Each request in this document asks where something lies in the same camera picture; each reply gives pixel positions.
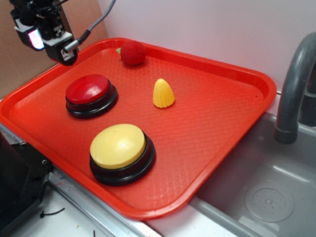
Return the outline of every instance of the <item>red ball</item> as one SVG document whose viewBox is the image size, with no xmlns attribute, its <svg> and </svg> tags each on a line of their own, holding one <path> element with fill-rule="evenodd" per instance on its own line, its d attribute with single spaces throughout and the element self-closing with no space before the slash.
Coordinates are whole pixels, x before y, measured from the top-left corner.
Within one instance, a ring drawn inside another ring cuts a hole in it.
<svg viewBox="0 0 316 237">
<path fill-rule="evenodd" d="M 120 49 L 120 57 L 129 65 L 141 64 L 146 58 L 146 49 L 138 41 L 126 41 Z"/>
</svg>

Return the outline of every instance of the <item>button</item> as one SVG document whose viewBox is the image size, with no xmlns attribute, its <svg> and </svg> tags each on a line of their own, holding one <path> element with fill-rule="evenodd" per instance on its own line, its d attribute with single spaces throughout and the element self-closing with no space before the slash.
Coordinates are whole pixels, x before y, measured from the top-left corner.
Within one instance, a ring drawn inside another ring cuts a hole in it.
<svg viewBox="0 0 316 237">
<path fill-rule="evenodd" d="M 117 124 L 100 132 L 92 141 L 90 155 L 101 168 L 119 169 L 134 163 L 145 149 L 145 136 L 131 124 Z"/>
<path fill-rule="evenodd" d="M 66 90 L 66 98 L 73 104 L 92 103 L 106 94 L 109 81 L 102 75 L 88 75 L 70 84 Z"/>
</svg>

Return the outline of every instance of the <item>gray sink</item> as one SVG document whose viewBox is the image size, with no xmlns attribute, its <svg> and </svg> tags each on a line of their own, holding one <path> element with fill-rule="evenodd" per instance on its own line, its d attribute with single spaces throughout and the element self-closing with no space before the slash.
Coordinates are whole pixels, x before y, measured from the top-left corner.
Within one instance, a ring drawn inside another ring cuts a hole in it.
<svg viewBox="0 0 316 237">
<path fill-rule="evenodd" d="M 240 236 L 315 237 L 316 131 L 300 125 L 297 141 L 282 145 L 275 120 L 265 113 L 190 205 L 221 216 Z"/>
</svg>

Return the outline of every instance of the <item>black cable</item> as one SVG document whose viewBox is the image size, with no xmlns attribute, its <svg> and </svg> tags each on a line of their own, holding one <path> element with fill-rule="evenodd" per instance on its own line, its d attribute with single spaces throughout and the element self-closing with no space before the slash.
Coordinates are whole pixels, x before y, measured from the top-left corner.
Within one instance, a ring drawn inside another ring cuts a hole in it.
<svg viewBox="0 0 316 237">
<path fill-rule="evenodd" d="M 71 52 L 72 50 L 74 50 L 76 47 L 78 47 L 80 44 L 82 44 L 82 43 L 88 38 L 88 36 L 91 34 L 91 31 L 93 30 L 93 28 L 94 28 L 96 25 L 98 25 L 98 24 L 110 13 L 110 11 L 112 10 L 112 7 L 113 7 L 115 1 L 116 1 L 116 0 L 112 0 L 112 2 L 110 3 L 110 5 L 109 5 L 107 11 L 106 11 L 96 22 L 94 22 L 94 23 L 90 26 L 90 28 L 87 29 L 87 30 L 83 33 L 83 35 L 82 35 L 80 38 L 76 39 L 75 41 L 71 42 L 69 45 L 67 45 L 67 46 L 64 47 L 64 51 L 65 51 L 66 53 L 69 53 L 69 52 Z"/>
</svg>

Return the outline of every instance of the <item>red tray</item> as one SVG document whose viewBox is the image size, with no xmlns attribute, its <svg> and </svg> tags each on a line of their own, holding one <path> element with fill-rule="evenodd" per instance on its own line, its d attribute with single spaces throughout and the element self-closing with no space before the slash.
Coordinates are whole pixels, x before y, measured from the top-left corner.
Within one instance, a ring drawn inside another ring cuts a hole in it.
<svg viewBox="0 0 316 237">
<path fill-rule="evenodd" d="M 126 39 L 107 39 L 5 97 L 0 122 L 46 155 L 80 184 L 123 215 L 146 220 L 185 205 L 270 105 L 276 95 L 266 75 L 145 44 L 139 66 L 116 52 Z M 66 88 L 89 74 L 105 75 L 118 90 L 107 113 L 76 119 L 66 110 Z M 175 103 L 153 104 L 157 79 L 173 89 Z M 131 123 L 153 141 L 157 159 L 139 181 L 121 187 L 99 183 L 89 168 L 93 138 L 108 126 Z"/>
</svg>

